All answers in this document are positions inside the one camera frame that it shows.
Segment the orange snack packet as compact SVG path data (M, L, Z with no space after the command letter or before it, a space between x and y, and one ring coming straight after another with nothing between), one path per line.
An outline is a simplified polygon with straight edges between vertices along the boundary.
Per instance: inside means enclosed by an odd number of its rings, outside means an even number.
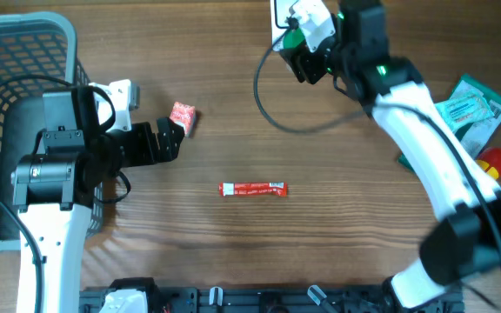
M197 120L196 107L175 102L170 113L170 119L184 129L186 137L190 137Z

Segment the green lid spice jar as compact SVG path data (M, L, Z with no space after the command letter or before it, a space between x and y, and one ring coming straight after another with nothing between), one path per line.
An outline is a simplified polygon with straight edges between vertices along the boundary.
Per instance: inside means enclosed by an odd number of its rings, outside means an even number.
M303 32L300 29L290 30L282 39L281 49L294 49L301 43L306 43Z

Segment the red snack bar wrapper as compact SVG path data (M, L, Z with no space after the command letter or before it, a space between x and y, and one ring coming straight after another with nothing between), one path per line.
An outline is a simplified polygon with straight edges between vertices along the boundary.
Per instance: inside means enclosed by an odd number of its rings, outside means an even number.
M220 183L219 194L226 196L257 196L274 195L287 196L288 185L284 182L277 183Z

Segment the mint wet wipes pack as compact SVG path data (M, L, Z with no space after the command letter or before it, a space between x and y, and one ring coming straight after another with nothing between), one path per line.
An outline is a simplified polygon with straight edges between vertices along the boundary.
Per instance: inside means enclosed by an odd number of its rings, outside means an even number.
M464 94L436 103L435 107L452 132L469 123L476 123L493 117L487 101L479 94Z

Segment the green 3M gloves package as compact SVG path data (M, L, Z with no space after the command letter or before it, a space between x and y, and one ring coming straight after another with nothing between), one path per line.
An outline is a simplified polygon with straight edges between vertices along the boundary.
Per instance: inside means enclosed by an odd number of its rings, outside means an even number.
M501 148L488 147L501 125L501 96L467 74L436 109L468 155L486 174L501 177Z

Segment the red sauce bottle green cap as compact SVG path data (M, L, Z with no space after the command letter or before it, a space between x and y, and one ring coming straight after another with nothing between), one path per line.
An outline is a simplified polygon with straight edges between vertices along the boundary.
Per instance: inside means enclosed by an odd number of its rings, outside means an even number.
M486 174L498 180L501 177L501 148L485 149L478 155L476 163Z

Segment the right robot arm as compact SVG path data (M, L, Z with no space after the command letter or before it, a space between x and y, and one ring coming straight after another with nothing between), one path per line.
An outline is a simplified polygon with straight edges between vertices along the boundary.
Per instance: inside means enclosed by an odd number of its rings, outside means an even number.
M431 201L437 226L417 259L392 276L392 308L424 307L468 280L501 270L501 187L465 151L406 57L390 52L379 1L271 3L272 42L297 80L331 75L397 144Z

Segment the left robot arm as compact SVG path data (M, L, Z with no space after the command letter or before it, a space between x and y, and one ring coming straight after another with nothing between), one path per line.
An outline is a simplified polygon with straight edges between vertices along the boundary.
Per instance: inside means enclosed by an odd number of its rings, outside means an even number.
M170 162L184 139L168 117L124 127L120 109L95 85L47 90L45 126L34 152L22 157L12 178L12 204L27 230L21 237L19 312L76 312L84 243L101 183L122 170Z

